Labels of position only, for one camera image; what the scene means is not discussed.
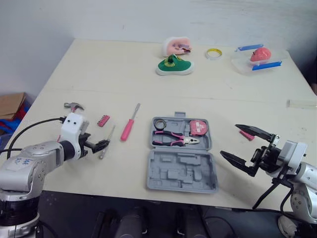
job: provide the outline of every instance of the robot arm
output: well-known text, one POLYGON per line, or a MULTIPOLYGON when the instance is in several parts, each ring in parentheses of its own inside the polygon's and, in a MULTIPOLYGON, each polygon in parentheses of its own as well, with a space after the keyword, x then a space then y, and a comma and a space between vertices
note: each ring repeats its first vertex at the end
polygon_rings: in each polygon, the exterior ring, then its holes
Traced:
POLYGON ((269 142, 267 147, 262 146, 255 151, 251 159, 253 165, 250 167, 245 165, 245 160, 225 151, 220 152, 229 163, 250 176, 254 177, 258 168, 261 168, 273 177, 273 186, 260 197, 253 208, 255 209, 273 189, 282 184, 293 190, 291 206, 295 217, 317 224, 317 168, 302 162, 302 158, 306 156, 307 145, 287 140, 280 150, 276 148, 279 135, 248 125, 237 124, 236 127, 269 142))
POLYGON ((38 203, 45 176, 66 160, 86 156, 107 146, 87 142, 89 122, 82 115, 70 113, 63 122, 59 142, 48 141, 25 147, 0 167, 0 238, 36 237, 39 221, 38 203))

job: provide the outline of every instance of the blue clip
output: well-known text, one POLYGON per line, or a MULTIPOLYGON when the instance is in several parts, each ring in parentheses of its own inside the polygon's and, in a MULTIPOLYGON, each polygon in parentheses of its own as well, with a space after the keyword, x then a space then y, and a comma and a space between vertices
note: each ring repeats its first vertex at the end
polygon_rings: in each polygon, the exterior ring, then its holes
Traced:
POLYGON ((252 67, 252 71, 259 70, 259 69, 264 69, 264 68, 277 67, 277 66, 281 66, 281 64, 282 64, 282 61, 272 62, 272 63, 264 63, 264 64, 260 64, 260 65, 254 65, 252 67))
POLYGON ((238 47, 235 51, 248 51, 248 50, 254 50, 257 48, 261 48, 263 47, 263 44, 257 44, 257 45, 250 45, 250 46, 240 46, 238 47))

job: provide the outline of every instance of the tool case compartment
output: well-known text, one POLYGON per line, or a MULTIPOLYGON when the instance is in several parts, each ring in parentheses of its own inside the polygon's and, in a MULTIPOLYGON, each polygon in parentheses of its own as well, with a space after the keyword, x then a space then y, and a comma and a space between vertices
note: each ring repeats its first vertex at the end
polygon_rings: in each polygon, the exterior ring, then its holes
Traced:
POLYGON ((185 113, 175 113, 175 117, 155 117, 151 124, 151 150, 148 158, 147 186, 150 189, 215 193, 218 191, 213 156, 211 149, 211 134, 208 121, 205 119, 185 118, 185 113), (153 141, 171 142, 175 140, 166 135, 154 134, 154 123, 158 119, 166 122, 164 130, 182 133, 200 140, 198 144, 185 146, 159 146, 153 141), (201 120, 208 126, 208 131, 202 136, 190 135, 190 121, 201 120))

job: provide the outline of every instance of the pink tape measure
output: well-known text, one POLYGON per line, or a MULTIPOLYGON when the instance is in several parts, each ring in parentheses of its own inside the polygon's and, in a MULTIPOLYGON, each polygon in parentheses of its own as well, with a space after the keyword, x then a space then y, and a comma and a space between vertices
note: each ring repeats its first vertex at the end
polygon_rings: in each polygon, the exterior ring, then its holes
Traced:
POLYGON ((207 124, 202 120, 192 120, 189 125, 191 135, 205 135, 208 131, 207 124))
POLYGON ((110 119, 109 116, 104 115, 99 122, 97 123, 98 126, 103 127, 105 125, 105 123, 110 119))

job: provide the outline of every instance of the cardboard box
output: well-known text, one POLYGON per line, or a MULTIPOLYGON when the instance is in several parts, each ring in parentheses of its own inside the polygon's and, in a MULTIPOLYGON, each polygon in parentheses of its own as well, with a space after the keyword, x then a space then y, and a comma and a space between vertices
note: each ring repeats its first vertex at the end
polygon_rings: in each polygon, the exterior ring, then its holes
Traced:
POLYGON ((24 93, 0 96, 0 119, 13 119, 24 100, 24 93))

